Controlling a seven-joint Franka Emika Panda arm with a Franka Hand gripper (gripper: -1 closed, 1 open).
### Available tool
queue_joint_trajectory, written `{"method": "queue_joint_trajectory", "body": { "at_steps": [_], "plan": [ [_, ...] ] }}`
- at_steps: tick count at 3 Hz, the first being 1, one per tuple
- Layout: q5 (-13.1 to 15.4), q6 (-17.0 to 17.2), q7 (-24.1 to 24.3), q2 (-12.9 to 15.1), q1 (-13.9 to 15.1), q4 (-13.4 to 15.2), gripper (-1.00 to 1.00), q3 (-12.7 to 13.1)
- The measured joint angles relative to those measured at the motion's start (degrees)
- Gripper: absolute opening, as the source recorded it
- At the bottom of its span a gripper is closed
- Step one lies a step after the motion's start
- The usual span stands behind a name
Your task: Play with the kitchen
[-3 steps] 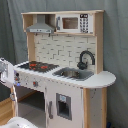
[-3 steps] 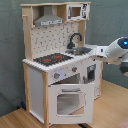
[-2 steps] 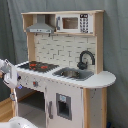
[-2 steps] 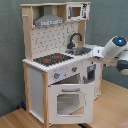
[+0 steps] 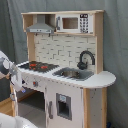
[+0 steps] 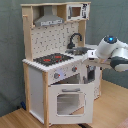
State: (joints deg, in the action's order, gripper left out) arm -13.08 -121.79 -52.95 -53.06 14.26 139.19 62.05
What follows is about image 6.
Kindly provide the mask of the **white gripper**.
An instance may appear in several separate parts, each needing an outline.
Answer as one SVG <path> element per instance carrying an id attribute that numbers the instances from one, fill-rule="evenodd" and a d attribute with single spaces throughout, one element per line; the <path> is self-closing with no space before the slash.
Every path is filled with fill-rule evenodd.
<path id="1" fill-rule="evenodd" d="M 82 62 L 86 65 L 97 66 L 103 69 L 111 68 L 110 62 L 108 60 L 98 58 L 95 54 L 95 50 L 88 50 L 83 56 Z"/>

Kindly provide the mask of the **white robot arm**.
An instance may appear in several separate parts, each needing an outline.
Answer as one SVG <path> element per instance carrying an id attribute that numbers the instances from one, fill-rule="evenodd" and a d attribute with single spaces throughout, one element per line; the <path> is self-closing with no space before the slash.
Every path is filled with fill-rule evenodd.
<path id="1" fill-rule="evenodd" d="M 128 71 L 128 44 L 117 37 L 106 35 L 96 49 L 87 51 L 82 62 L 118 72 Z"/>

